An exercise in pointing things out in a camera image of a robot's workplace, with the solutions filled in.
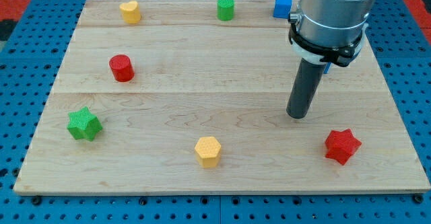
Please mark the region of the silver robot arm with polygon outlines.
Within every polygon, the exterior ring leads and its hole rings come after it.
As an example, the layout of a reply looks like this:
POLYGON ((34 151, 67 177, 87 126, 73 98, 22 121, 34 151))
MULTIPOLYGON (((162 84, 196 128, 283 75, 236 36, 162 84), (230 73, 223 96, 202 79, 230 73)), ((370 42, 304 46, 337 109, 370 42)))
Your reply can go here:
POLYGON ((299 0, 288 40, 306 61, 348 66, 360 53, 375 0, 299 0))

